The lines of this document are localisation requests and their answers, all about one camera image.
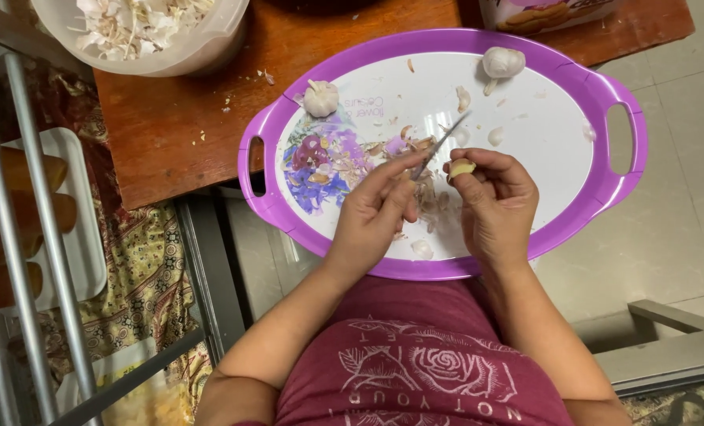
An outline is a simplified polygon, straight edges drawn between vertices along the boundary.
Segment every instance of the purple tray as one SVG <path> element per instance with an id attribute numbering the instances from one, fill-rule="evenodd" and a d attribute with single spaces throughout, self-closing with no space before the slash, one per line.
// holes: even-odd
<path id="1" fill-rule="evenodd" d="M 307 80 L 334 79 L 359 67 L 405 54 L 466 52 L 483 54 L 492 46 L 517 49 L 526 54 L 526 66 L 555 82 L 583 110 L 591 122 L 594 141 L 592 167 L 582 189 L 556 218 L 536 230 L 528 243 L 528 258 L 536 258 L 559 246 L 589 221 L 628 196 L 636 187 L 647 161 L 647 125 L 638 102 L 620 82 L 583 67 L 556 50 L 522 37 L 465 28 L 418 30 L 387 35 L 335 54 L 297 79 L 275 102 L 259 112 L 247 125 L 239 146 L 239 183 L 250 207 L 269 224 L 286 232 L 309 251 L 324 256 L 331 241 L 310 228 L 289 207 L 275 176 L 275 152 L 281 133 L 300 108 L 292 97 L 307 88 Z M 633 151 L 626 174 L 610 167 L 607 110 L 616 104 L 625 108 L 631 124 Z M 264 142 L 266 194 L 255 196 L 249 179 L 249 149 L 253 137 Z M 439 261 L 408 261 L 384 258 L 371 275 L 403 280 L 449 280 L 480 274 L 471 257 Z"/>

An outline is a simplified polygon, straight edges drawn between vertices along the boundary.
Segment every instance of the person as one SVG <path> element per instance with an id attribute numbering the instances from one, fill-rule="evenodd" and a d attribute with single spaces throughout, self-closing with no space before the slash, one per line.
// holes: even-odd
<path id="1" fill-rule="evenodd" d="M 483 149 L 451 158 L 477 164 L 451 185 L 482 284 L 366 277 L 416 220 L 398 177 L 424 156 L 382 164 L 345 199 L 322 264 L 213 370 L 196 426 L 631 423 L 528 264 L 539 195 L 525 168 Z"/>

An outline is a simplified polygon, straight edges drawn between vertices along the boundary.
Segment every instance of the maroon t-shirt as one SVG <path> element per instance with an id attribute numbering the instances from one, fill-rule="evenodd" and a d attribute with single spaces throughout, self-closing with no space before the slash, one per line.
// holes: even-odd
<path id="1" fill-rule="evenodd" d="M 472 280 L 364 278 L 294 366 L 276 426 L 572 426 L 541 368 L 500 343 L 484 301 Z"/>

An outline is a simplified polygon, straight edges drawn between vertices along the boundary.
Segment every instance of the wooden table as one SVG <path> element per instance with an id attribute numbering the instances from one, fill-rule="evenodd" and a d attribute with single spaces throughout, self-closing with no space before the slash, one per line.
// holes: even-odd
<path id="1" fill-rule="evenodd" d="M 247 123 L 312 66 L 387 34 L 481 27 L 479 1 L 485 0 L 252 0 L 243 49 L 208 77 L 147 78 L 95 70 L 124 207 L 235 178 Z M 533 38 L 591 65 L 693 32 L 685 0 L 625 0 L 603 21 Z M 257 70 L 271 73 L 275 85 L 258 77 Z M 226 106 L 231 111 L 223 112 Z M 252 157 L 251 168 L 262 169 L 261 155 Z"/>

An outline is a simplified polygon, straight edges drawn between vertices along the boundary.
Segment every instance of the person's right hand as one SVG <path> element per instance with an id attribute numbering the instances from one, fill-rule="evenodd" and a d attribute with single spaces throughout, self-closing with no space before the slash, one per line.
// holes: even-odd
<path id="1" fill-rule="evenodd" d="M 472 174 L 458 174 L 450 182 L 462 197 L 462 235 L 470 254 L 485 271 L 527 265 L 539 200 L 533 179 L 518 160 L 496 151 L 453 149 L 450 157 L 476 163 Z M 449 173 L 449 163 L 444 173 Z"/>

